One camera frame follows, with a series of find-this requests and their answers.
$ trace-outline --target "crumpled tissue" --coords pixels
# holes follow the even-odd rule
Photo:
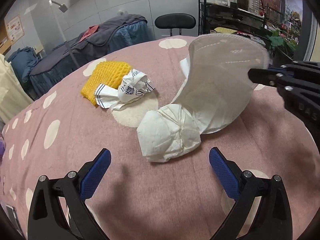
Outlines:
[[[196,149],[200,132],[189,111],[169,104],[148,111],[137,128],[142,155],[149,162],[166,162]]]
[[[152,92],[153,87],[148,76],[136,69],[132,69],[122,78],[121,85],[114,89],[100,84],[94,92],[97,104],[102,108],[120,110],[125,104],[138,100],[144,94]]]

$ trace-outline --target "poster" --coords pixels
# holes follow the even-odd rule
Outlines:
[[[6,29],[8,38],[11,40],[12,44],[14,44],[18,39],[20,39],[24,35],[24,31],[20,21],[20,16],[17,15],[10,22],[8,22],[6,24]]]

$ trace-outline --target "black chair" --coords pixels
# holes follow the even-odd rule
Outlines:
[[[159,16],[155,20],[155,26],[159,29],[170,29],[170,36],[172,36],[172,29],[193,29],[196,26],[196,19],[186,13],[172,13]]]

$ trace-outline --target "wooden shelf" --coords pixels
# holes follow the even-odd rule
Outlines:
[[[5,28],[4,20],[0,21],[0,42],[5,38],[8,38],[7,31]],[[6,54],[11,48],[11,41],[8,39],[1,47],[0,54]]]
[[[11,49],[11,41],[7,40],[1,47],[0,47],[0,54],[4,55]]]

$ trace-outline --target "cream curtain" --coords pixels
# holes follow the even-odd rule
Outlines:
[[[0,54],[0,120],[7,123],[32,102],[23,91],[11,65]]]

